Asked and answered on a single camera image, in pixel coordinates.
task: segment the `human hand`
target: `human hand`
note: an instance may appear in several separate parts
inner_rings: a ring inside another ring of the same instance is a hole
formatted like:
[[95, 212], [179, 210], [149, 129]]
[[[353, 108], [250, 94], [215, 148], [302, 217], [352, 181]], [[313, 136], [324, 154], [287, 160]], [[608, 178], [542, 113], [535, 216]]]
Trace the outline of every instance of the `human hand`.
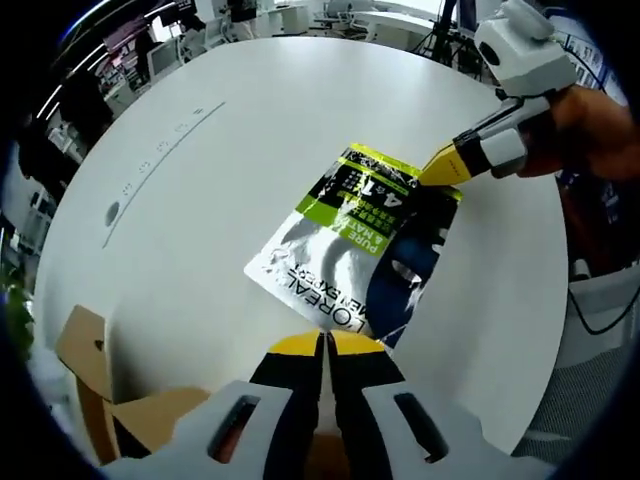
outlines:
[[604, 92], [575, 85], [552, 103], [551, 114], [558, 134], [533, 139], [521, 177], [570, 164], [607, 180], [640, 178], [640, 127], [628, 108]]

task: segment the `desk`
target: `desk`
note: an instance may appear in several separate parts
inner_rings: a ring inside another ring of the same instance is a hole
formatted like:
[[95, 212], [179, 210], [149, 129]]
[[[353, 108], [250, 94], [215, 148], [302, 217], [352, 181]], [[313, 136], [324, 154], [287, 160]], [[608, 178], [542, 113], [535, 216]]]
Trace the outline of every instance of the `desk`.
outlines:
[[84, 148], [84, 145], [80, 144], [77, 138], [71, 137], [69, 134], [68, 124], [63, 125], [62, 123], [59, 123], [58, 125], [59, 126], [52, 128], [49, 132], [49, 141], [58, 147], [62, 153], [71, 157], [75, 162], [82, 163], [86, 148]]
[[[106, 317], [116, 393], [124, 382], [144, 394], [247, 379], [272, 343], [312, 325], [243, 268], [344, 148], [362, 142], [421, 167], [498, 106], [485, 85], [378, 45], [295, 37], [216, 48], [139, 98], [81, 165], [44, 246], [36, 321], [51, 344], [75, 304]], [[205, 107], [216, 109], [166, 154], [104, 246], [132, 170]], [[564, 222], [553, 177], [485, 175], [462, 190], [395, 358], [511, 451], [560, 343]]]
[[127, 108], [136, 101], [136, 95], [131, 90], [129, 83], [123, 80], [116, 84], [105, 95], [104, 101], [107, 102], [109, 108], [113, 112], [113, 117], [118, 118]]
[[396, 12], [356, 12], [356, 20], [369, 24], [365, 41], [411, 50], [433, 30], [433, 21]]
[[288, 7], [274, 8], [266, 12], [269, 17], [269, 32], [271, 35], [278, 28], [278, 15], [282, 18], [284, 35], [301, 35], [309, 30], [309, 11], [306, 5], [290, 5]]

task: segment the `cable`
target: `cable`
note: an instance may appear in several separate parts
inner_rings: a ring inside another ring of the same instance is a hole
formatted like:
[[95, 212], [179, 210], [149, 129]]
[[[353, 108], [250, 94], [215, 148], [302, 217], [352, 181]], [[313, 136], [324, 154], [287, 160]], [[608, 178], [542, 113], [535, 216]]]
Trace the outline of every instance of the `cable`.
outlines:
[[451, 60], [449, 60], [449, 63], [453, 63], [453, 59], [456, 58], [456, 55], [460, 53], [460, 50], [462, 50], [464, 47], [466, 47], [466, 45], [464, 43], [460, 43], [458, 48], [456, 48], [451, 54]]
[[456, 0], [444, 0], [442, 15], [433, 27], [436, 36], [436, 44], [433, 47], [431, 59], [444, 65], [448, 65], [445, 59], [447, 58], [447, 52], [450, 53], [451, 42], [449, 30], [451, 29], [451, 17], [456, 4]]
[[431, 32], [429, 33], [429, 35], [427, 35], [427, 37], [429, 37], [429, 45], [426, 44], [427, 42], [426, 42], [426, 39], [425, 39], [424, 49], [425, 49], [425, 52], [431, 52], [432, 51], [431, 44], [433, 43], [433, 39], [435, 38], [433, 36], [433, 30], [431, 30]]
[[431, 35], [433, 35], [433, 30], [429, 32], [429, 34], [426, 35], [422, 40], [420, 40], [415, 47], [413, 47], [411, 50], [408, 50], [408, 51], [411, 53], [417, 53], [420, 47], [426, 43], [426, 41], [429, 39], [429, 37], [431, 37]]
[[626, 317], [627, 314], [631, 311], [631, 309], [633, 308], [633, 305], [636, 303], [636, 300], [638, 299], [638, 296], [640, 296], [640, 285], [638, 285], [638, 289], [636, 290], [636, 293], [633, 294], [633, 297], [631, 297], [631, 301], [625, 307], [623, 312], [618, 316], [618, 318], [616, 318], [613, 322], [611, 322], [606, 327], [601, 328], [599, 330], [594, 330], [589, 326], [589, 324], [587, 323], [587, 320], [584, 318], [584, 315], [582, 314], [582, 310], [580, 309], [580, 305], [578, 305], [578, 302], [576, 301], [576, 297], [573, 295], [573, 292], [571, 291], [571, 289], [567, 289], [567, 290], [569, 292], [569, 299], [571, 300], [571, 303], [573, 303], [573, 306], [576, 309], [576, 313], [578, 314], [578, 318], [580, 318], [580, 322], [582, 323], [582, 326], [584, 327], [584, 329], [587, 331], [589, 335], [594, 335], [594, 336], [607, 333], [613, 327], [618, 325], [624, 319], [624, 317]]
[[597, 76], [595, 73], [593, 73], [593, 70], [591, 70], [591, 67], [589, 67], [589, 65], [587, 65], [587, 62], [585, 62], [582, 58], [580, 58], [580, 57], [578, 56], [578, 54], [577, 54], [576, 52], [574, 52], [573, 50], [571, 50], [571, 49], [569, 49], [569, 48], [567, 48], [567, 47], [562, 47], [562, 49], [563, 49], [565, 52], [570, 53], [571, 55], [573, 55], [573, 57], [574, 57], [576, 60], [578, 60], [578, 61], [582, 64], [582, 66], [583, 66], [584, 68], [586, 68], [586, 69], [587, 69], [587, 72], [589, 72], [589, 73], [591, 74], [591, 76], [593, 77], [593, 79], [594, 79], [594, 80], [596, 81], [596, 83], [598, 84], [598, 87], [600, 87], [600, 90], [601, 90], [601, 91], [603, 91], [604, 93], [607, 93], [607, 91], [606, 91], [606, 90], [605, 90], [605, 88], [604, 88], [604, 83], [602, 83], [602, 80], [600, 80], [600, 79], [598, 78], [598, 76]]

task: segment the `brown cardboard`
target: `brown cardboard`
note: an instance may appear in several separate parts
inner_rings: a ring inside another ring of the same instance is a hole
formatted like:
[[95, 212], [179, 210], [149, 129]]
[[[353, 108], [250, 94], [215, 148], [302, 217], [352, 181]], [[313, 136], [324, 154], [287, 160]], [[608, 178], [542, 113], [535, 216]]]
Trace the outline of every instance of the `brown cardboard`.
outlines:
[[104, 324], [101, 316], [76, 305], [56, 344], [58, 357], [76, 376], [87, 432], [102, 464], [120, 457], [114, 418], [155, 452], [171, 439], [176, 421], [209, 397], [199, 388], [178, 388], [114, 405]]

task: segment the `foil pouch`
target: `foil pouch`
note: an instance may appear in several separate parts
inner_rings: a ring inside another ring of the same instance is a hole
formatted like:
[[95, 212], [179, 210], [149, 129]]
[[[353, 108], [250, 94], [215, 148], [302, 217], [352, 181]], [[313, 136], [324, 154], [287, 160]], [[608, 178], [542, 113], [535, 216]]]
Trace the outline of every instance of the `foil pouch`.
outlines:
[[325, 330], [395, 346], [440, 256], [462, 198], [420, 170], [352, 144], [245, 267]]

